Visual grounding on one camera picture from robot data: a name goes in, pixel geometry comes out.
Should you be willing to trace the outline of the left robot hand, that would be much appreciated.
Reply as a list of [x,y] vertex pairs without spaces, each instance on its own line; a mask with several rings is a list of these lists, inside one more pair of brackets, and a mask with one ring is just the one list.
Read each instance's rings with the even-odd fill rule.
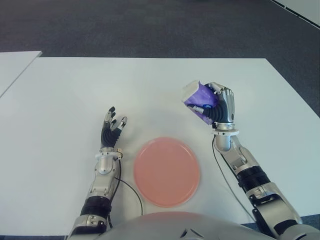
[[100,135],[100,148],[114,148],[128,118],[124,116],[119,122],[115,119],[116,108],[112,106],[106,113]]

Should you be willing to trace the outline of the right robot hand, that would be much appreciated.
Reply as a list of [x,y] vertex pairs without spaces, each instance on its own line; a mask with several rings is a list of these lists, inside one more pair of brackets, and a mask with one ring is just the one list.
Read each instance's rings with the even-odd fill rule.
[[196,82],[195,91],[184,104],[206,124],[232,124],[235,115],[233,91],[216,82],[205,85]]

